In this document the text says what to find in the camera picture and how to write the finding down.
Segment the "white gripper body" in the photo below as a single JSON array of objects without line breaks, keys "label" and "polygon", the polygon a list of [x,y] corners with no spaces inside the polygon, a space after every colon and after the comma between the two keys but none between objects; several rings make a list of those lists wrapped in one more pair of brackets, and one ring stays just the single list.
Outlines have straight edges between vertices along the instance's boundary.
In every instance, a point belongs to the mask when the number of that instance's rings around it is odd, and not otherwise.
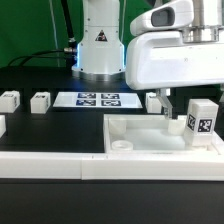
[{"label": "white gripper body", "polygon": [[224,42],[185,44],[179,31],[145,33],[128,45],[125,79],[134,90],[224,83]]}]

